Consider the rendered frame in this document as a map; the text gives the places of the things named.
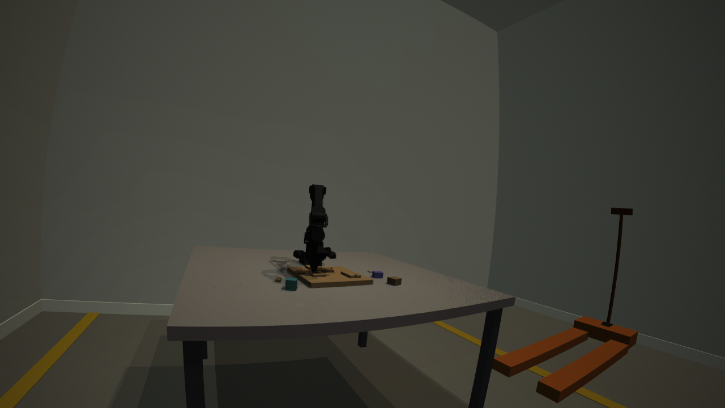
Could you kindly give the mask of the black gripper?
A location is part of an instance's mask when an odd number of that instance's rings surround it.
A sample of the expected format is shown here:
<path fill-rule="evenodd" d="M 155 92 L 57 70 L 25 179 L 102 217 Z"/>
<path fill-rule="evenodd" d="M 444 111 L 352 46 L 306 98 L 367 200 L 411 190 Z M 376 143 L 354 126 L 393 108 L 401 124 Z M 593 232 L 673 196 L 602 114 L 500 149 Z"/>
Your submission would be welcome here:
<path fill-rule="evenodd" d="M 313 243 L 316 243 L 316 245 L 319 245 L 320 243 L 323 243 L 323 241 L 315 242 L 313 239 L 310 239 L 309 243 L 310 243 L 310 249 L 308 249 L 308 252 L 305 252 L 303 250 L 295 250 L 295 251 L 293 251 L 293 257 L 296 257 L 299 259 L 308 259 L 311 271 L 316 271 L 319 266 L 319 262 L 323 261 L 324 259 L 323 258 L 316 259 L 315 254 L 311 254 L 310 252 L 311 252 Z M 336 259 L 336 252 L 331 251 L 331 254 L 326 257 L 329 257 L 329 259 Z"/>

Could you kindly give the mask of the teal cube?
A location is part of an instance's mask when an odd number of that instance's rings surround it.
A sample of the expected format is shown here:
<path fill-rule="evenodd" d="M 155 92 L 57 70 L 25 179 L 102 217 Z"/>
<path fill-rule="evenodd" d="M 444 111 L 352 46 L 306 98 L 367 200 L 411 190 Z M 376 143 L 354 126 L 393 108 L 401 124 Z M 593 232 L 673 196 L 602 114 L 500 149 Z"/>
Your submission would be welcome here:
<path fill-rule="evenodd" d="M 285 280 L 285 290 L 297 290 L 297 278 L 287 277 Z"/>

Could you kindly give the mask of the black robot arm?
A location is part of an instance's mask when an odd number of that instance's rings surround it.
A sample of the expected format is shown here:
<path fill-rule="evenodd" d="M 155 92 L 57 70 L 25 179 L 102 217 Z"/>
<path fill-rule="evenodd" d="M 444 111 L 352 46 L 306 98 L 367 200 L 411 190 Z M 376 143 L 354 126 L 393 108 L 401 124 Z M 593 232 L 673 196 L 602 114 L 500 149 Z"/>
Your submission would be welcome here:
<path fill-rule="evenodd" d="M 310 199 L 312 200 L 312 210 L 310 212 L 309 225 L 305 232 L 306 252 L 310 249 L 309 240 L 313 239 L 315 242 L 322 242 L 325 238 L 325 232 L 323 228 L 328 226 L 328 216 L 325 214 L 325 208 L 323 207 L 323 196 L 326 194 L 326 188 L 321 184 L 310 185 Z M 311 248 L 311 254 L 315 254 L 316 259 L 323 258 L 331 254 L 330 247 L 323 247 L 323 243 L 316 245 L 313 243 Z"/>

